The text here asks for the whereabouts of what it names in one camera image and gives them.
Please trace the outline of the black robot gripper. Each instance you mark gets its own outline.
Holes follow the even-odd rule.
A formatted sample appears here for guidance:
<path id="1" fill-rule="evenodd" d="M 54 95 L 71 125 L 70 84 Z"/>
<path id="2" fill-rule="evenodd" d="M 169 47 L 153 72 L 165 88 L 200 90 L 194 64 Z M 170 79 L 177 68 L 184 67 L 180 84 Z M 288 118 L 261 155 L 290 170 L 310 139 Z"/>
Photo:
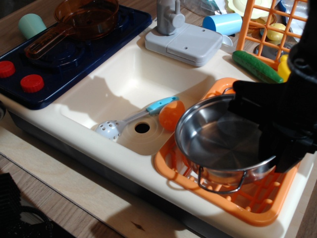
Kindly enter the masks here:
<path id="1" fill-rule="evenodd" d="M 291 74 L 279 84 L 236 81 L 229 109 L 259 124 L 258 158 L 286 173 L 317 150 L 317 79 Z"/>

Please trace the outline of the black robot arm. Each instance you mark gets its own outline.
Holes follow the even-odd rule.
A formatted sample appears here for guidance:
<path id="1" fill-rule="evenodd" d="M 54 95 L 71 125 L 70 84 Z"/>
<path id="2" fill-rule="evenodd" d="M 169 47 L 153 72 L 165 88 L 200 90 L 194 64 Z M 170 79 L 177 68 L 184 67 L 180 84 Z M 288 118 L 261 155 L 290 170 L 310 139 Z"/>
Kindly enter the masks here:
<path id="1" fill-rule="evenodd" d="M 317 150 L 317 2 L 308 2 L 308 21 L 289 53 L 291 74 L 280 84 L 236 81 L 229 110 L 259 125 L 259 159 L 275 158 L 285 173 Z"/>

